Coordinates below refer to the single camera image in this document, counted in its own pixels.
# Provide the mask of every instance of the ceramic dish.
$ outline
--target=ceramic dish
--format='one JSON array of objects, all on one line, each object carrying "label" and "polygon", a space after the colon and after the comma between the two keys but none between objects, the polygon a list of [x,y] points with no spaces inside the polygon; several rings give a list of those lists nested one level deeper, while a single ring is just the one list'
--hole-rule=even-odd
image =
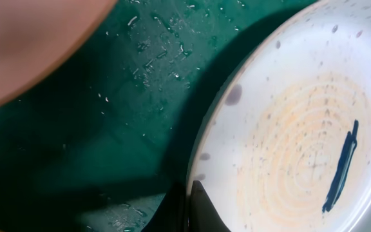
[{"label": "ceramic dish", "polygon": [[196,142],[231,231],[371,231],[371,1],[320,1],[218,94]]},{"label": "ceramic dish", "polygon": [[0,1],[0,105],[69,58],[116,1]]}]

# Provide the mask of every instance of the spiral pattern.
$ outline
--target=spiral pattern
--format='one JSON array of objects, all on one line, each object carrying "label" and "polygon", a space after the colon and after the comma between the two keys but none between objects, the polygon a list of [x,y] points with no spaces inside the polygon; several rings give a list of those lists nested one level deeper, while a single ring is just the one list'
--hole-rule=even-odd
[{"label": "spiral pattern", "polygon": [[245,144],[238,168],[237,202],[253,231],[319,231],[353,206],[342,196],[322,215],[348,131],[359,121],[358,147],[343,194],[359,188],[370,160],[371,110],[350,78],[328,73],[271,95]]}]

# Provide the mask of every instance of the gray spot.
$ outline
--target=gray spot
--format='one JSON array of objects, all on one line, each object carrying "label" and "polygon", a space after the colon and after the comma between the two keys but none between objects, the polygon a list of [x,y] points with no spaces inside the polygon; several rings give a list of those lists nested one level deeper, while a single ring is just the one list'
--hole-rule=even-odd
[{"label": "gray spot", "polygon": [[338,28],[339,28],[338,25],[333,26],[332,33],[335,33],[338,30]]},{"label": "gray spot", "polygon": [[203,153],[200,156],[200,160],[209,160],[210,159],[210,154],[208,153]]},{"label": "gray spot", "polygon": [[363,31],[361,30],[360,32],[358,32],[357,34],[356,34],[356,38],[358,38],[358,37],[360,37],[360,35],[363,33]]},{"label": "gray spot", "polygon": [[202,181],[205,179],[205,174],[198,174],[194,177],[194,180]]},{"label": "gray spot", "polygon": [[228,106],[237,105],[242,97],[243,88],[240,84],[235,84],[225,99],[225,104]]}]

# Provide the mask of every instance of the white plate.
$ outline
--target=white plate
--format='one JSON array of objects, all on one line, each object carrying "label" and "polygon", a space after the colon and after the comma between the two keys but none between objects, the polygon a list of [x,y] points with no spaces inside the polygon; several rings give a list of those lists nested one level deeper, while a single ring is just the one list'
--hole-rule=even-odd
[{"label": "white plate", "polygon": [[[371,1],[313,4],[231,78],[201,129],[188,191],[201,180],[231,231],[371,230]],[[323,213],[355,120],[345,187]]]}]

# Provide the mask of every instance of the green surface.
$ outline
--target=green surface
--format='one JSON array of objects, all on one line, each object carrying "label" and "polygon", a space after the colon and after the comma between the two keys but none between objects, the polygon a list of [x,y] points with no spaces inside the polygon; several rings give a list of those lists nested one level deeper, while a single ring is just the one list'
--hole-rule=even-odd
[{"label": "green surface", "polygon": [[312,2],[121,0],[72,58],[0,108],[0,228],[140,231],[185,182],[228,75]]}]

